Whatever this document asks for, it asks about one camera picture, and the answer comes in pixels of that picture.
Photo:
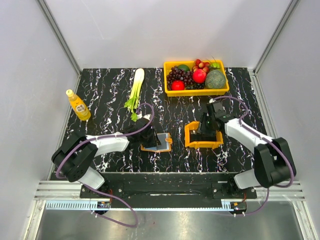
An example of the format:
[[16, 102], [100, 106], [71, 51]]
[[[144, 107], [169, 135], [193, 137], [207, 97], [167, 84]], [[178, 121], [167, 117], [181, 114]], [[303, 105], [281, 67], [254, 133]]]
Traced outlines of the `orange leather card holder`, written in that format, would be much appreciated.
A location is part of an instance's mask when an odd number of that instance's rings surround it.
[[157, 146], [153, 147], [144, 147], [140, 146], [140, 149], [144, 152], [154, 152], [154, 153], [163, 153], [163, 152], [170, 152], [172, 150], [173, 140], [171, 138], [170, 133], [158, 133], [157, 134], [159, 142]]

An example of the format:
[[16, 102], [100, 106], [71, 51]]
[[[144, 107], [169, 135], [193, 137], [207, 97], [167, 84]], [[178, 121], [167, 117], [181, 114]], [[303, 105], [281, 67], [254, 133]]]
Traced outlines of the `small yellow plastic bin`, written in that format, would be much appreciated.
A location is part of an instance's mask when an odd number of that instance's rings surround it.
[[184, 126], [184, 147], [185, 148], [209, 148], [216, 149], [224, 144], [223, 135], [217, 131], [215, 136], [207, 136], [197, 133], [199, 121], [192, 121]]

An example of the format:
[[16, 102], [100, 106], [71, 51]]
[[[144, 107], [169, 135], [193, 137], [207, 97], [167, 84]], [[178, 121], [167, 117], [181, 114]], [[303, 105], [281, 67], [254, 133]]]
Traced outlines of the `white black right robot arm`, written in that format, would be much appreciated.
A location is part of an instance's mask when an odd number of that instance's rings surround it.
[[239, 198], [251, 187], [287, 188], [292, 185], [297, 172], [284, 138], [273, 138], [255, 130], [242, 117], [227, 113], [220, 101], [208, 103], [206, 109], [200, 118], [198, 134], [213, 138], [220, 132], [237, 140], [253, 154], [253, 169], [236, 174], [228, 184], [227, 192], [231, 197]]

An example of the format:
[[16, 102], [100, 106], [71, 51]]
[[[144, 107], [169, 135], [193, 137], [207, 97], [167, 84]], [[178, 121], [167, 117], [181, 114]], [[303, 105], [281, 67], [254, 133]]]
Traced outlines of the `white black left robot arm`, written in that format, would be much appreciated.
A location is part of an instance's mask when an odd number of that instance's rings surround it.
[[51, 161], [57, 167], [58, 177], [65, 177], [70, 183], [87, 185], [96, 197], [102, 198], [107, 195], [109, 186], [102, 174], [91, 167], [94, 158], [123, 152], [130, 144], [146, 148], [161, 145], [147, 115], [127, 129], [113, 134], [93, 136], [75, 132], [55, 151]]

